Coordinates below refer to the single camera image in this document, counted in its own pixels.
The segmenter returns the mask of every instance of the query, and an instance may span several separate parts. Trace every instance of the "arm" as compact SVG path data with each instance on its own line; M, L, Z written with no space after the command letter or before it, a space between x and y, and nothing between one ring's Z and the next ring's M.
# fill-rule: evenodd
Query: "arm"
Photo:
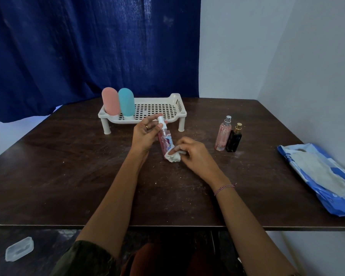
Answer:
M128 229L139 170L162 125L153 121L161 114L143 119L134 127L132 147L101 204L77 237L104 248L118 257Z
M189 155L181 155L182 161L214 192L230 184L204 144L187 137L180 139L177 144L170 154L178 150L187 151ZM234 188L221 190L216 198L248 276L290 276L296 273Z

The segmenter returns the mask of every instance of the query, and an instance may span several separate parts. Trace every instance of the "hand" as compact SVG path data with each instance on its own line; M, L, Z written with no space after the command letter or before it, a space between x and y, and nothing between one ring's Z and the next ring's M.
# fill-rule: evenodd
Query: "hand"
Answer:
M156 136L162 128L162 124L155 119L162 116L162 113L157 113L147 116L134 127L131 153L141 155L143 162L145 162L149 149L152 143L156 140Z
M217 185L229 184L228 178L221 171L203 143L184 136L169 154L174 154L179 150L189 153L189 155L181 154L181 160L195 174L206 181L212 189L216 189Z

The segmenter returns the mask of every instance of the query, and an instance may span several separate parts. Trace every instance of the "blue curtain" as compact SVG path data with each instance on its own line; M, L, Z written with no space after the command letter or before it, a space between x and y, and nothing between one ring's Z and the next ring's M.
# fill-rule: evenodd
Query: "blue curtain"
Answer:
M108 86L198 97L199 26L200 0L0 0L0 121Z

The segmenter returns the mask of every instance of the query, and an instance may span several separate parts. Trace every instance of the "sleeve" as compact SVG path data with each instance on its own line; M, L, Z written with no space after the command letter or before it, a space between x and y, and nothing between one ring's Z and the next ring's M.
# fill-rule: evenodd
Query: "sleeve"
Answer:
M115 259L100 246L76 241L56 263L50 276L114 275Z

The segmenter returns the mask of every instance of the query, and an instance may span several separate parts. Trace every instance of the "dark wooden table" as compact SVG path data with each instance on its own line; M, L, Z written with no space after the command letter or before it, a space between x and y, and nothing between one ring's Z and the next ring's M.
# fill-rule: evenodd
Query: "dark wooden table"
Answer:
M345 230L345 217L329 214L314 192L277 152L300 143L255 100L183 99L185 131L177 141L203 142L236 182L241 198L267 230ZM95 211L126 157L133 125L111 124L105 135L101 99L61 107L0 156L0 225L82 227ZM243 123L236 153L213 146L226 115ZM155 143L135 192L131 226L224 226L210 188L183 163L163 160Z

